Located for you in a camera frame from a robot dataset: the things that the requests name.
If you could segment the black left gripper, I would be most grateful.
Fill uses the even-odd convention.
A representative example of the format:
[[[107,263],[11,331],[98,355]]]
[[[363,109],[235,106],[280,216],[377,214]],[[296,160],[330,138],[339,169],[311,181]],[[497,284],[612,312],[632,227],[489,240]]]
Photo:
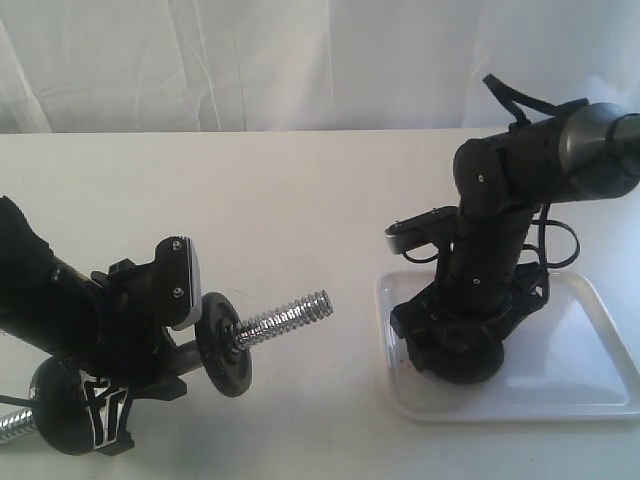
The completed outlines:
[[[152,310],[151,265],[123,259],[82,280],[93,330],[61,355],[79,370],[80,452],[116,456],[135,446],[127,429],[136,399],[175,400],[186,383],[170,366],[176,344]]]

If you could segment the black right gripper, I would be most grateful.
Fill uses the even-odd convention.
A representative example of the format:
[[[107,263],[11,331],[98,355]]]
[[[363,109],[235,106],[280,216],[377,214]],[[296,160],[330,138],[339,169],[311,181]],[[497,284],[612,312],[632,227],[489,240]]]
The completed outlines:
[[[485,273],[451,267],[451,257],[438,265],[434,280],[390,312],[395,333],[409,333],[407,351],[419,372],[443,373],[447,367],[445,331],[427,328],[440,323],[484,326],[502,340],[528,316],[546,306],[549,272],[533,261],[511,267],[489,262]]]

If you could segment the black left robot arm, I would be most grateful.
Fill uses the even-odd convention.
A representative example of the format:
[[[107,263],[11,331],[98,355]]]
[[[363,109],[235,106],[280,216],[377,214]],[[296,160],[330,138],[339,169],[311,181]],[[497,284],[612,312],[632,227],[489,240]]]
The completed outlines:
[[[1,420],[1,439],[31,431],[67,455],[115,456],[135,445],[134,401],[171,401],[185,383],[169,367],[171,332],[201,312],[190,239],[171,236],[147,264],[122,260],[83,275],[58,258],[9,198],[1,201],[1,328],[43,351],[24,399]]]

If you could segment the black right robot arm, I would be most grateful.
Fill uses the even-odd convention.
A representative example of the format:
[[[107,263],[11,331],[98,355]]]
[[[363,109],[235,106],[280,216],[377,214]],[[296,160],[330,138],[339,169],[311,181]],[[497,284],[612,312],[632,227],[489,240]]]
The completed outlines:
[[[544,231],[552,205],[617,199],[639,183],[639,117],[608,104],[574,109],[463,143],[454,155],[455,206],[396,222],[391,251],[431,245],[433,281],[395,306],[390,324],[414,368],[455,384],[495,375],[506,338],[549,299],[555,263]]]

